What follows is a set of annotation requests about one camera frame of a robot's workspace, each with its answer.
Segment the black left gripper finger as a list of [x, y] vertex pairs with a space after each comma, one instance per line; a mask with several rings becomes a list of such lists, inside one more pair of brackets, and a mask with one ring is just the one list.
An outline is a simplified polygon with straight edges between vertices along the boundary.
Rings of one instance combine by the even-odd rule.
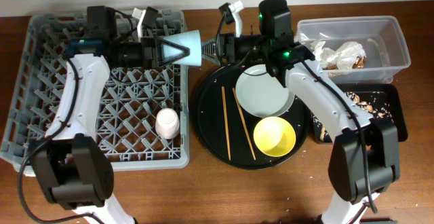
[[156, 42], [161, 46], [163, 55], [189, 55], [190, 49], [162, 37], [156, 37]]
[[181, 51], [179, 54], [177, 55], [172, 55], [172, 56], [166, 56], [163, 53], [163, 50], [159, 50], [158, 51], [158, 56], [157, 59], [154, 60], [154, 68], [163, 68], [167, 65], [170, 65], [172, 63], [175, 63], [183, 58], [186, 58], [189, 56], [190, 52], [189, 51]]

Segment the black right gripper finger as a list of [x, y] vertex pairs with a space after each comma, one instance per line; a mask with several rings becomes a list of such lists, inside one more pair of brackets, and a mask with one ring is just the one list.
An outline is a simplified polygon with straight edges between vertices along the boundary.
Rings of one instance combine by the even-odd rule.
[[201, 51], [203, 55], [216, 55], [216, 38], [214, 37], [203, 41]]
[[202, 54], [202, 58], [209, 60], [209, 61], [213, 62], [214, 64], [220, 66], [220, 62], [218, 61], [217, 57], [215, 57], [213, 54], [211, 56], [209, 56], [208, 54]]

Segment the blue plastic cup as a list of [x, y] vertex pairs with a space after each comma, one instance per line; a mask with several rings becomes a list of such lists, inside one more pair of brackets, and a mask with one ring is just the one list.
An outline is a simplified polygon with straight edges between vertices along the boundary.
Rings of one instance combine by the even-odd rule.
[[186, 58], [181, 58], [174, 64], [179, 65], [189, 65], [189, 66], [201, 66], [202, 53], [201, 53], [201, 37], [200, 32], [189, 31], [185, 33], [179, 33], [175, 35], [170, 35], [163, 38], [166, 41], [182, 45], [189, 49], [190, 53]]

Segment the pink plastic cup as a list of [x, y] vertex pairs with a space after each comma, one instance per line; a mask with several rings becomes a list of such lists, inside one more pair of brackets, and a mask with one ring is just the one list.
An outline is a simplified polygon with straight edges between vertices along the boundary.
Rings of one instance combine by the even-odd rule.
[[161, 109], [156, 116], [155, 130], [161, 138], [175, 138], [180, 131], [180, 120], [177, 112], [169, 108]]

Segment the yellow bowl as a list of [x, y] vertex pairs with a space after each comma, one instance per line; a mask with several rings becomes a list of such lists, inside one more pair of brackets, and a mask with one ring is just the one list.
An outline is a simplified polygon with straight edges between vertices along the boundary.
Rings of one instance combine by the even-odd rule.
[[271, 157], [287, 155], [296, 144], [293, 126], [281, 117], [260, 120], [254, 128], [253, 137], [259, 151]]

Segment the white paper napkin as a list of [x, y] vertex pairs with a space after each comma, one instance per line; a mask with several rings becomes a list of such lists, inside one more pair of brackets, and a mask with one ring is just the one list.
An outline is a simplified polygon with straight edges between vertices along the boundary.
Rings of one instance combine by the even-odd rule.
[[325, 47], [326, 41], [314, 41], [309, 45], [325, 70], [349, 70], [362, 69], [367, 62], [366, 52], [360, 43], [348, 41], [343, 43], [337, 50]]

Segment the food scraps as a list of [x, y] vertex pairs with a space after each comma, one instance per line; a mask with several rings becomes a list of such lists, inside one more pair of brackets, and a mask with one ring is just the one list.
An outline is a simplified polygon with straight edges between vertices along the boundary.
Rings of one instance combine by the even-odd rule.
[[[384, 92], [344, 92], [360, 109], [373, 115], [375, 121], [387, 120], [395, 122], [391, 114], [391, 105], [387, 102]], [[330, 135], [323, 124], [312, 113], [315, 140], [318, 143], [331, 143]]]

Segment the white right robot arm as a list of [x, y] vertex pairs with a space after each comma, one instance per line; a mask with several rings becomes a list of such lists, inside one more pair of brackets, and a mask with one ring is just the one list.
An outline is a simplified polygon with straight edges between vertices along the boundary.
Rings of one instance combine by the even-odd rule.
[[259, 5], [260, 34], [243, 35], [241, 2], [220, 6], [222, 23], [235, 32], [217, 34], [212, 61], [238, 67], [257, 59], [265, 74], [246, 88], [235, 87], [241, 108], [257, 117], [272, 117], [299, 98], [320, 120], [333, 142], [328, 174], [334, 195], [321, 215], [323, 223], [358, 223], [375, 198], [398, 180], [399, 145], [396, 126], [377, 122], [355, 105], [323, 73], [315, 55], [294, 41], [286, 0]]

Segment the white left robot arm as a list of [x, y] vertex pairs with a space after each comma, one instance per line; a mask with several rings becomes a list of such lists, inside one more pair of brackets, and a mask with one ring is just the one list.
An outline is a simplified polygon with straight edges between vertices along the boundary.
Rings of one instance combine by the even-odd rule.
[[[201, 64], [198, 31], [158, 36], [153, 32], [158, 11], [148, 7], [137, 26], [119, 34], [118, 14], [103, 5], [88, 7], [84, 36], [72, 39], [63, 56], [66, 83], [55, 118], [24, 160], [49, 203], [89, 223], [135, 222], [113, 193], [113, 167], [96, 142], [100, 100], [112, 69]], [[132, 33], [136, 41], [130, 40]]]

